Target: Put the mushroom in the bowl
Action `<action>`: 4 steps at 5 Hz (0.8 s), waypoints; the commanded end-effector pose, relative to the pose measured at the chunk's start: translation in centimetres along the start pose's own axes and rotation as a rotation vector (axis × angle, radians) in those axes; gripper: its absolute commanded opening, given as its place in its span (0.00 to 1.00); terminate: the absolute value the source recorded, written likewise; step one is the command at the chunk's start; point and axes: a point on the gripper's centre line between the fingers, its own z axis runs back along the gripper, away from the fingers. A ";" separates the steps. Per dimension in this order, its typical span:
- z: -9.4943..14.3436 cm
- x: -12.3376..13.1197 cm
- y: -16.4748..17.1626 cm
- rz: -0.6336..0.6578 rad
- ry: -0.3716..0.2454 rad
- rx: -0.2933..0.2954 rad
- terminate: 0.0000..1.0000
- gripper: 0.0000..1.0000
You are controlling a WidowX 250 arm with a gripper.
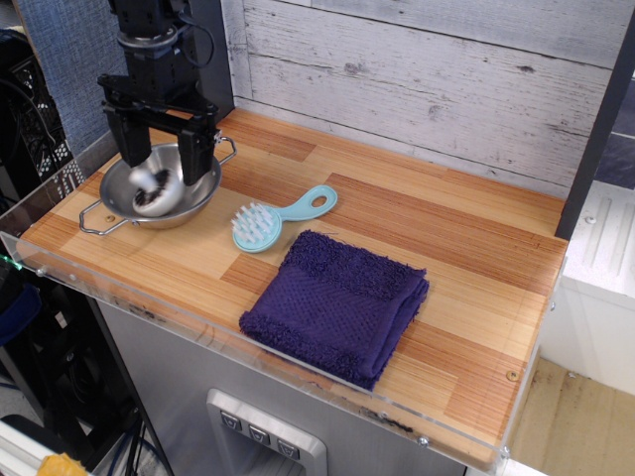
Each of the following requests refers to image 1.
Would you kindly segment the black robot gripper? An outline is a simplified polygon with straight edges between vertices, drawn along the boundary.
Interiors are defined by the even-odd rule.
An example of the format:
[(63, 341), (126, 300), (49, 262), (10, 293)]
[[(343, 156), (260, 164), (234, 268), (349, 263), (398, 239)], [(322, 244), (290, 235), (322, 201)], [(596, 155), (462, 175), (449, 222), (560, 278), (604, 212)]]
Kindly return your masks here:
[(218, 108), (198, 90), (193, 42), (122, 44), (127, 72), (102, 74), (103, 111), (122, 160), (130, 167), (151, 154), (150, 131), (178, 138), (183, 180), (197, 183), (211, 170)]

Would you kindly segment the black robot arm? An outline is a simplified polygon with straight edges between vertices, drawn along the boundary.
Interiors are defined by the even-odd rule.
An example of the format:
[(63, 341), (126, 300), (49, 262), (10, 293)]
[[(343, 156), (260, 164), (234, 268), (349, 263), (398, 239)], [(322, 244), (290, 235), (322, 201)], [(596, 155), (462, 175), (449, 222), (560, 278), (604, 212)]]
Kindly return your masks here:
[(111, 1), (127, 73), (102, 74), (103, 110), (118, 151), (131, 168), (151, 153), (150, 131), (177, 138), (183, 181), (211, 170), (218, 107), (198, 90), (199, 71), (214, 55), (212, 32), (188, 1)]

